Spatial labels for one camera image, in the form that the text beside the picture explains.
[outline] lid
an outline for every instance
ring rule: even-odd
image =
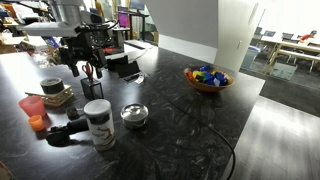
[[[47,79],[44,79],[40,82],[40,84],[42,86],[52,86],[52,85],[55,85],[55,84],[59,84],[61,82],[61,78],[47,78]]]
[[[251,51],[256,51],[256,52],[260,52],[261,51],[260,48],[255,47],[255,46],[251,46],[251,45],[248,47],[248,49],[251,50]]]
[[[111,109],[111,104],[105,99],[96,99],[88,102],[83,111],[87,115],[101,115],[108,112]]]
[[[142,104],[130,104],[121,110],[121,117],[128,121],[140,121],[148,114],[148,108]]]

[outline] container label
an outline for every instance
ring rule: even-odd
[[[109,144],[114,139],[112,114],[100,117],[87,118],[93,143],[96,146]]]

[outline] desk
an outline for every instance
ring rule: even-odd
[[[306,54],[302,54],[302,53],[282,50],[281,49],[282,47],[290,47],[290,48],[294,48],[294,49],[306,50],[306,51],[316,52],[316,53],[320,54],[320,48],[308,46],[305,43],[294,44],[294,43],[288,43],[288,42],[281,42],[281,43],[279,43],[279,46],[278,46],[277,50],[274,53],[272,53],[271,59],[269,61],[269,65],[265,68],[264,73],[270,73],[271,72],[272,66],[274,64],[274,60],[275,60],[275,58],[277,57],[278,54],[284,54],[284,55],[299,57],[299,58],[303,58],[305,60],[312,61],[312,65],[310,67],[309,72],[311,72],[311,70],[312,70],[312,66],[313,66],[314,61],[320,61],[320,58],[317,57],[317,56],[306,55]]]
[[[236,83],[219,93],[205,94],[192,88],[182,73],[190,64],[205,62],[157,47],[137,61],[151,75],[141,85],[127,84],[117,73],[102,72],[100,81],[111,102],[116,144],[109,151],[97,152],[89,132],[72,135],[72,146],[49,146],[44,133],[34,133],[18,107],[24,89],[39,87],[44,78],[60,77],[72,86],[75,96],[61,107],[46,107],[45,125],[65,125],[65,109],[88,102],[80,84],[85,74],[74,78],[62,65],[40,69],[26,53],[1,55],[0,82],[5,86],[0,86],[0,159],[15,179],[220,179],[231,156],[228,147],[166,99],[218,130],[234,148],[264,80],[224,69]],[[134,102],[148,107],[149,120],[146,127],[131,131],[122,125],[120,111]]]
[[[11,24],[3,24],[4,26],[8,27],[11,32],[13,33],[13,36],[18,36],[18,31],[17,31],[17,26],[19,26],[19,24],[16,21],[12,21]]]
[[[260,41],[267,42],[267,43],[270,43],[272,45],[272,50],[268,55],[268,59],[271,59],[271,57],[274,54],[278,44],[285,43],[285,42],[282,41],[282,38],[279,38],[279,37],[268,37],[268,36],[263,36]]]
[[[113,32],[118,32],[118,31],[121,32],[121,31],[124,31],[125,40],[128,40],[128,39],[129,39],[129,38],[128,38],[128,33],[127,33],[127,31],[130,31],[129,28],[123,28],[123,27],[113,28],[112,31],[113,31]]]
[[[132,34],[132,16],[137,16],[142,18],[142,40],[145,41],[145,26],[146,26],[146,17],[149,17],[149,15],[144,15],[141,13],[134,13],[130,11],[118,11],[118,13],[122,14],[128,14],[129,15],[129,21],[130,21],[130,39],[133,39],[133,34]]]

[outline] computer monitor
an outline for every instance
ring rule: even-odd
[[[130,9],[144,10],[143,0],[130,0]]]
[[[7,12],[0,11],[0,18],[10,17]]]
[[[120,13],[121,11],[128,11],[128,8],[118,6],[119,25],[120,25],[120,27],[128,27],[129,26],[129,16],[128,16],[128,14]]]

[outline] orange container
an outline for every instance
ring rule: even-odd
[[[34,115],[44,117],[47,114],[41,96],[28,96],[19,101],[19,106],[29,117]]]
[[[41,131],[44,129],[42,117],[40,115],[32,116],[28,119],[28,123],[34,131]]]

